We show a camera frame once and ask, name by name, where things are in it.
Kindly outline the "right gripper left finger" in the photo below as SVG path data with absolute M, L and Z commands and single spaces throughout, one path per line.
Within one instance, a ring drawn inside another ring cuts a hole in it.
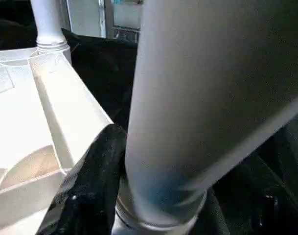
M 107 125 L 60 184 L 39 235 L 109 235 L 115 220 L 127 134 Z

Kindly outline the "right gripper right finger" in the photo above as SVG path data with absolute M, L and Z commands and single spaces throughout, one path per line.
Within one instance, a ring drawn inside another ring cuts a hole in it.
M 298 200 L 256 154 L 207 191 L 205 235 L 298 235 Z

